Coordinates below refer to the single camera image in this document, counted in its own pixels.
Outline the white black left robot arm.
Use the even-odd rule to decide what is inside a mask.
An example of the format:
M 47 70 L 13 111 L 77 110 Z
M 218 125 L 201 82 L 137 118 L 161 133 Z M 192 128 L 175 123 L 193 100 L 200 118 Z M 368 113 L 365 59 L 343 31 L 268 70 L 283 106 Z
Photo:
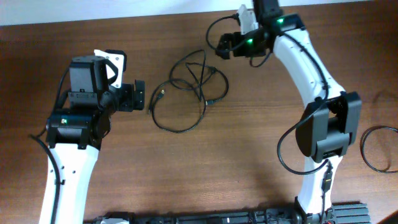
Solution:
M 122 50 L 95 50 L 72 58 L 70 89 L 57 93 L 39 142 L 48 157 L 40 223 L 83 223 L 86 196 L 102 140 L 117 112 L 143 110 L 145 83 L 123 83 L 127 56 Z

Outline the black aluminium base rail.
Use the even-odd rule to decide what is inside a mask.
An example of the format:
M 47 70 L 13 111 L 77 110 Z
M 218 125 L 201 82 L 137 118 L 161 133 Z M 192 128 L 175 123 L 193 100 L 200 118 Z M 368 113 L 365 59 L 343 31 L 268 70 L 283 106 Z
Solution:
M 290 223 L 371 223 L 368 206 L 365 203 L 333 205 L 320 214 L 305 215 L 297 208 L 269 208 L 230 213 L 209 213 L 201 215 L 162 215 L 139 217 L 128 212 L 107 213 L 89 221 L 90 223 L 126 224 L 290 224 Z

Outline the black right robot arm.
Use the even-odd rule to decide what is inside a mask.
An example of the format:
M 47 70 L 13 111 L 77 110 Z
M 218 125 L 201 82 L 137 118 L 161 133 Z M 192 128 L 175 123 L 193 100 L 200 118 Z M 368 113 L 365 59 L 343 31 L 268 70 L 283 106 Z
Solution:
M 225 60 L 274 55 L 298 89 L 304 112 L 290 132 L 304 156 L 304 169 L 292 221 L 326 223 L 333 217 L 331 189 L 337 168 L 356 139 L 361 99 L 330 75 L 300 16 L 285 14 L 277 1 L 254 1 L 252 9 L 240 6 L 232 18 L 240 30 L 222 35 L 216 54 Z

